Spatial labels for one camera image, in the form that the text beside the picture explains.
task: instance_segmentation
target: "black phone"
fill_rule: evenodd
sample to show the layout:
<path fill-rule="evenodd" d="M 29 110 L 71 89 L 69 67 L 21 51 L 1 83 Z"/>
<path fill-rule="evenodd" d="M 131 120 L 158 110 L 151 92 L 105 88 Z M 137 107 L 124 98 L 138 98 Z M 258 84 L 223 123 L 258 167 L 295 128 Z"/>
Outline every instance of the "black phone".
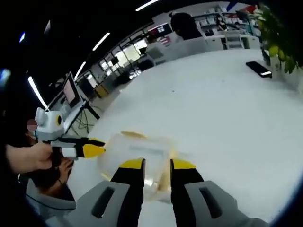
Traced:
<path fill-rule="evenodd" d="M 268 69 L 266 69 L 264 66 L 260 65 L 259 63 L 255 61 L 247 62 L 246 65 L 250 67 L 252 70 L 254 70 L 259 76 L 262 78 L 272 78 L 272 73 Z"/>

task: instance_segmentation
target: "table surface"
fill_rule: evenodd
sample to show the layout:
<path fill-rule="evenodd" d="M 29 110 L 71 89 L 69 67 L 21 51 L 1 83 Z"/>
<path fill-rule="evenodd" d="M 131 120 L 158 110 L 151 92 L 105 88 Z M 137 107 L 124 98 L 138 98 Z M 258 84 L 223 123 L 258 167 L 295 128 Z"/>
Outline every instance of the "table surface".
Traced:
<path fill-rule="evenodd" d="M 303 101 L 283 82 L 262 79 L 245 65 L 256 60 L 262 60 L 260 50 L 225 50 L 146 70 L 89 136 L 108 141 L 120 131 L 135 131 L 169 137 L 243 213 L 270 222 L 301 178 Z M 80 159 L 68 185 L 77 200 L 102 180 L 96 159 Z M 174 226 L 172 206 L 144 203 L 143 222 Z"/>

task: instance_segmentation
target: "yellow fruit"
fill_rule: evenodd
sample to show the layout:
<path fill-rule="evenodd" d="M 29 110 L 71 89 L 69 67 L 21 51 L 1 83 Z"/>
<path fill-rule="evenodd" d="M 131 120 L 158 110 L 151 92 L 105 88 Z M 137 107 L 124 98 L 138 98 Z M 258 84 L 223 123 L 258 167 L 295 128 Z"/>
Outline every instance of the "yellow fruit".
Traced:
<path fill-rule="evenodd" d="M 282 61 L 282 62 L 286 61 L 286 56 L 285 56 L 285 54 L 283 53 L 282 50 L 279 50 L 278 56 L 279 56 L 280 61 Z"/>
<path fill-rule="evenodd" d="M 258 20 L 257 23 L 258 23 L 259 29 L 262 30 L 263 29 L 263 23 L 262 23 L 262 21 Z"/>
<path fill-rule="evenodd" d="M 279 52 L 279 47 L 278 46 L 272 46 L 269 48 L 269 56 L 274 57 L 278 54 Z"/>

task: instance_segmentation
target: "fluorescent light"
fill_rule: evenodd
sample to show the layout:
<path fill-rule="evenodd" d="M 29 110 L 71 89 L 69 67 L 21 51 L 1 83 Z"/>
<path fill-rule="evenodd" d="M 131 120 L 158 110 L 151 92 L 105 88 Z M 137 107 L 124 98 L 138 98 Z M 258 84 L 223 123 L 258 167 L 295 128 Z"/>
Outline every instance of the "fluorescent light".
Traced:
<path fill-rule="evenodd" d="M 85 64 L 86 64 L 86 61 L 84 61 L 84 62 L 82 63 L 82 65 L 80 66 L 80 68 L 78 69 L 78 72 L 76 73 L 76 76 L 75 76 L 74 80 L 77 79 L 77 77 L 79 76 L 79 74 L 80 74 L 80 72 L 81 72 L 81 70 L 83 69 L 83 67 L 84 67 Z"/>
<path fill-rule="evenodd" d="M 22 34 L 22 36 L 20 37 L 20 39 L 19 39 L 19 43 L 22 41 L 22 40 L 24 40 L 24 37 L 25 37 L 25 32 Z"/>
<path fill-rule="evenodd" d="M 95 47 L 93 48 L 93 51 L 95 51 L 97 48 L 98 48 L 98 46 L 109 36 L 109 32 L 107 32 L 101 39 L 100 39 L 100 41 L 95 45 Z"/>
<path fill-rule="evenodd" d="M 42 105 L 44 106 L 44 108 L 46 110 L 49 110 L 48 107 L 47 107 L 47 105 L 46 105 L 46 103 L 45 103 L 45 101 L 42 99 L 42 97 L 41 97 L 41 95 L 40 95 L 40 93 L 39 93 L 39 91 L 38 91 L 38 89 L 36 87 L 36 84 L 33 81 L 33 78 L 29 77 L 27 80 L 28 80 L 30 86 L 32 86 L 33 91 L 35 92 L 36 96 L 38 97 L 38 99 L 40 100 L 40 102 L 42 103 Z"/>
<path fill-rule="evenodd" d="M 145 3 L 144 5 L 140 6 L 139 8 L 136 8 L 136 12 L 140 11 L 141 9 L 144 9 L 145 7 L 148 7 L 149 5 L 151 5 L 157 1 L 160 1 L 160 0 L 152 0 L 152 1 Z"/>
<path fill-rule="evenodd" d="M 261 73 L 261 75 L 262 75 L 262 76 L 265 76 L 265 75 L 268 75 L 268 74 L 270 74 L 270 73 L 271 73 L 270 71 L 267 71 L 267 72 Z"/>

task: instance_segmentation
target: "computer monitor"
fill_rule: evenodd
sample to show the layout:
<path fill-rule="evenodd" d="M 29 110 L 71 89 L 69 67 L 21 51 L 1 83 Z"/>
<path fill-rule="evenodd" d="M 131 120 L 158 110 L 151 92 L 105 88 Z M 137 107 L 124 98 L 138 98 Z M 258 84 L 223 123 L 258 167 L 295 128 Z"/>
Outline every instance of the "computer monitor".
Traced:
<path fill-rule="evenodd" d="M 114 57 L 112 60 L 110 60 L 113 65 L 116 65 L 119 62 L 119 59 L 117 57 Z"/>
<path fill-rule="evenodd" d="M 141 55 L 144 55 L 146 52 L 146 47 L 140 48 L 139 51 Z"/>
<path fill-rule="evenodd" d="M 71 108 L 73 108 L 77 103 L 81 101 L 81 97 L 77 91 L 75 82 L 72 78 L 71 73 L 67 76 L 64 85 L 63 85 L 63 93 L 65 98 Z"/>
<path fill-rule="evenodd" d="M 170 33 L 172 33 L 172 30 L 168 23 L 165 23 L 163 25 L 159 25 L 157 27 L 154 27 L 150 30 L 148 30 L 148 33 L 150 35 L 153 35 L 155 38 L 164 37 Z"/>

